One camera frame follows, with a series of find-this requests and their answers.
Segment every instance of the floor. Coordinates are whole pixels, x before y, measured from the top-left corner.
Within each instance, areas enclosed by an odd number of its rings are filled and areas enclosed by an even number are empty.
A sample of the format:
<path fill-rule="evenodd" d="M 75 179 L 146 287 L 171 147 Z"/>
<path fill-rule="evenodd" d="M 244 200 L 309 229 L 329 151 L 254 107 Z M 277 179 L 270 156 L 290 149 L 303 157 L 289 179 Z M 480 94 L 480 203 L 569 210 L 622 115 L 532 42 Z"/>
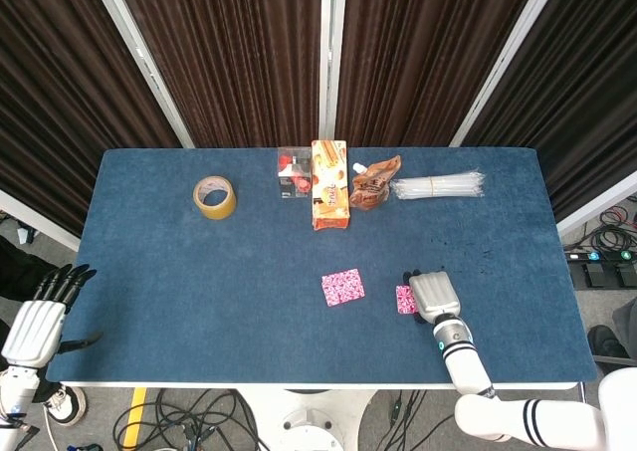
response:
<path fill-rule="evenodd" d="M 635 205 L 627 204 L 631 207 L 632 213 Z M 588 225 L 587 230 L 591 230 L 594 224 Z M 13 220 L 6 220 L 0 223 L 0 235 L 12 240 L 17 244 L 16 223 Z M 581 236 L 582 230 L 574 231 L 564 240 L 565 243 L 574 241 Z M 56 265 L 73 262 L 75 253 L 66 247 L 56 243 L 47 236 L 40 234 L 36 237 L 32 245 L 21 246 L 29 253 L 38 255 Z M 606 324 L 613 328 L 611 319 L 612 311 L 637 297 L 637 291 L 578 291 L 577 301 L 579 303 L 582 320 L 588 329 L 593 325 Z M 0 319 L 11 323 L 19 304 L 0 299 Z M 597 384 L 589 383 L 587 386 L 587 399 L 591 404 L 597 404 Z M 148 390 L 147 399 L 156 396 L 156 390 Z M 186 405 L 193 402 L 198 390 L 169 390 L 167 396 L 170 402 L 177 405 Z M 69 445 L 87 446 L 92 443 L 101 444 L 105 451 L 116 449 L 112 441 L 112 426 L 117 418 L 130 406 L 132 389 L 125 388 L 87 388 L 86 394 L 89 400 L 89 412 L 85 419 L 72 428 L 62 428 L 53 425 L 53 435 L 58 443 L 58 449 L 67 449 Z M 376 449 L 379 439 L 388 429 L 389 413 L 392 404 L 397 397 L 398 391 L 379 391 L 367 406 L 359 430 L 359 449 L 361 451 L 372 451 Z M 577 399 L 575 389 L 567 391 L 508 391 L 502 392 L 503 399 L 526 399 L 537 397 L 544 399 Z M 455 391 L 429 391 L 425 397 L 424 404 L 420 412 L 415 416 L 407 448 L 419 441 L 442 417 L 453 412 L 457 398 Z M 144 414 L 148 419 L 150 409 Z M 53 449 L 48 439 L 42 409 L 39 405 L 33 405 L 29 414 L 29 421 L 39 426 L 42 432 L 34 438 L 24 449 L 29 450 L 50 450 Z M 236 429 L 234 437 L 230 436 L 237 450 L 251 449 L 249 440 L 245 436 L 240 436 L 240 430 Z M 144 446 L 143 450 L 156 450 L 161 448 L 161 443 Z M 501 451 L 518 451 L 532 449 L 531 446 L 518 441 L 510 441 L 505 444 L 494 445 L 492 443 L 472 438 L 463 434 L 453 420 L 443 424 L 428 441 L 428 448 L 432 450 L 461 450 L 472 449 L 475 451 L 498 449 Z"/>

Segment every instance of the shoe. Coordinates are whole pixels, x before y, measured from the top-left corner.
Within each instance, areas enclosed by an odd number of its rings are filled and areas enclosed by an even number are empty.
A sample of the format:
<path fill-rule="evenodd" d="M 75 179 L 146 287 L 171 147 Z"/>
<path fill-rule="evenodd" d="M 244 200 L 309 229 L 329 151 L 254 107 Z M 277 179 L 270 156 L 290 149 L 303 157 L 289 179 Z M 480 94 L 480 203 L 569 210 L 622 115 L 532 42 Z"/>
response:
<path fill-rule="evenodd" d="M 614 358 L 630 358 L 626 348 L 619 342 L 617 336 L 606 325 L 597 325 L 588 331 L 588 346 L 593 354 L 612 356 Z M 627 364 L 598 363 L 604 374 L 625 368 Z"/>
<path fill-rule="evenodd" d="M 61 426 L 73 426 L 87 411 L 87 396 L 81 388 L 61 385 L 44 403 L 49 417 Z"/>

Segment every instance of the blue felt tablecloth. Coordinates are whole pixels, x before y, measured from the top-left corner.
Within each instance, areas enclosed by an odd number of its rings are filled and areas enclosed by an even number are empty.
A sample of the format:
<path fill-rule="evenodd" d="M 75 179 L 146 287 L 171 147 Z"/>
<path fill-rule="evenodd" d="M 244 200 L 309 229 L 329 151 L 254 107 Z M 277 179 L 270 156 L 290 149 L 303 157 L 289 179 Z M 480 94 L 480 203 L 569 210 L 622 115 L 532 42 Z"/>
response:
<path fill-rule="evenodd" d="M 396 177 L 478 169 L 485 196 L 391 196 L 353 209 L 346 230 L 315 232 L 309 199 L 280 198 L 275 149 L 107 152 L 78 255 L 99 272 L 65 327 L 65 339 L 104 337 L 56 357 L 49 378 L 446 383 L 431 327 L 395 301 L 405 270 L 444 268 L 494 382 L 593 379 L 535 152 L 352 148 L 348 161 L 398 153 Z M 235 188 L 224 221 L 192 202 L 207 175 Z M 352 268 L 366 296 L 328 308 L 321 276 Z"/>

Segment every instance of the bundle of straws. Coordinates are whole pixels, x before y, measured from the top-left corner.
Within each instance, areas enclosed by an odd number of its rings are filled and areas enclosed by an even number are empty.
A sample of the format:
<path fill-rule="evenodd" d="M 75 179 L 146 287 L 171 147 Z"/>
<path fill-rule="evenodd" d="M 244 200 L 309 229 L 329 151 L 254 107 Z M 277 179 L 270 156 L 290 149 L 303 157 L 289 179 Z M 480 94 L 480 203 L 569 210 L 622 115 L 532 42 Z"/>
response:
<path fill-rule="evenodd" d="M 481 197 L 484 180 L 485 174 L 473 171 L 462 174 L 396 179 L 392 180 L 390 185 L 399 199 Z"/>

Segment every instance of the brown snack bag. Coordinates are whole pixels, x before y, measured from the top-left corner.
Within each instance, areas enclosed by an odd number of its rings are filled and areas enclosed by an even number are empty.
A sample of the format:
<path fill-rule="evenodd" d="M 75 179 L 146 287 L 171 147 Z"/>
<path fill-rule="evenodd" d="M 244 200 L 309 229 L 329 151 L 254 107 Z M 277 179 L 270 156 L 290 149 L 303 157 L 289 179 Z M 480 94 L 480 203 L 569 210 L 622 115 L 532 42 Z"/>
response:
<path fill-rule="evenodd" d="M 362 210 L 373 209 L 389 197 L 389 180 L 400 169 L 400 156 L 376 162 L 362 174 L 354 177 L 354 191 L 349 196 L 349 205 Z"/>

